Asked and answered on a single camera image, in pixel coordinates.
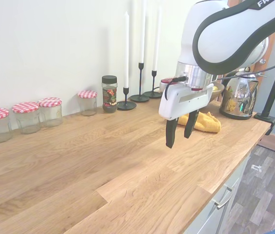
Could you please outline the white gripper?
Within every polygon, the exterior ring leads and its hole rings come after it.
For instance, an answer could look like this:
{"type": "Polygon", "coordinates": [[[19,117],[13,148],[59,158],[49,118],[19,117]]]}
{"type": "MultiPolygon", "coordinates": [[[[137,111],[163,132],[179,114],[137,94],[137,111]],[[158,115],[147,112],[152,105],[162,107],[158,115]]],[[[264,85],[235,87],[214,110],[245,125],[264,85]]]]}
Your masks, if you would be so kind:
{"type": "Polygon", "coordinates": [[[162,93],[159,115],[166,119],[166,146],[172,148],[175,141],[175,132],[178,117],[189,114],[185,125],[184,137],[189,138],[194,129],[199,109],[208,105],[213,84],[209,84],[201,91],[193,91],[191,87],[182,84],[172,84],[162,93]]]}

